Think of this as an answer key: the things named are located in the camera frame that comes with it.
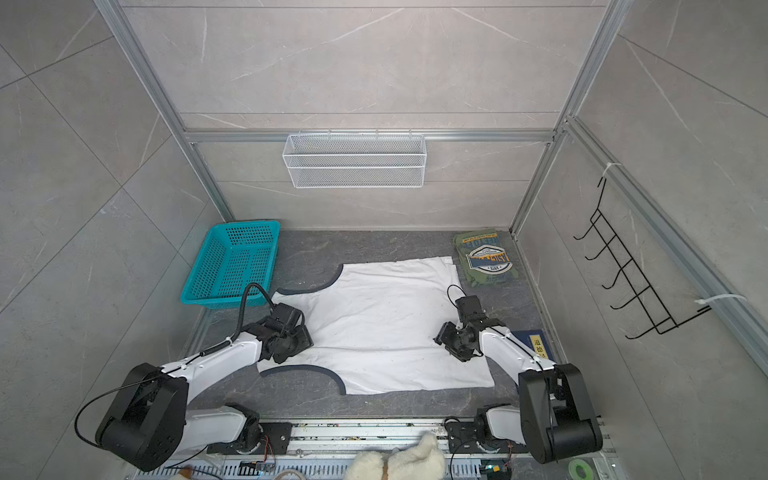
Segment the green tank top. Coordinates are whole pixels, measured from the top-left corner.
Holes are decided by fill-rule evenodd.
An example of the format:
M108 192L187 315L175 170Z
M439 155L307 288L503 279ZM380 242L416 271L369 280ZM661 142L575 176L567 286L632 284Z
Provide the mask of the green tank top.
M456 234L452 243L472 287L499 285L517 280L519 272L496 230L486 229Z

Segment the white tank top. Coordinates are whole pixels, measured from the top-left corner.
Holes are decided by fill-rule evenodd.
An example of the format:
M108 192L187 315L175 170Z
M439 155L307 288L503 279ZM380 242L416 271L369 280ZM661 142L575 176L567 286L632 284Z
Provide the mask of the white tank top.
M309 368L331 376L349 395L491 388L483 358L462 362L434 338L458 313L447 290L458 283L451 257L344 264L313 290L281 289L277 303L301 310L313 341L278 364L261 360L261 375Z

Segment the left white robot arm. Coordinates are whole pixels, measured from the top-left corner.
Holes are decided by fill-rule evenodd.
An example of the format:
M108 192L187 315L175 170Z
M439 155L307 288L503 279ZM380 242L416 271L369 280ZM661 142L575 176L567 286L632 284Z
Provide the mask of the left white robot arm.
M282 363L312 344L303 312L284 303L250 324L239 317L232 335L189 358L130 370L110 392L114 398L94 443L141 471L212 445L251 453L264 443L258 413L236 404L191 410L190 402L238 370L260 361Z

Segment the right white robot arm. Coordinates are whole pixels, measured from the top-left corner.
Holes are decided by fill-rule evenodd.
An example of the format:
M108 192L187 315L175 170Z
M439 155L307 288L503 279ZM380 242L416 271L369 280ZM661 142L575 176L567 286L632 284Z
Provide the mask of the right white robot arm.
M603 448L603 434L581 371L555 363L487 316L475 295L453 300L459 321L446 322L434 338L457 360L491 359L515 381L518 404L480 408L466 448L522 446L546 464Z

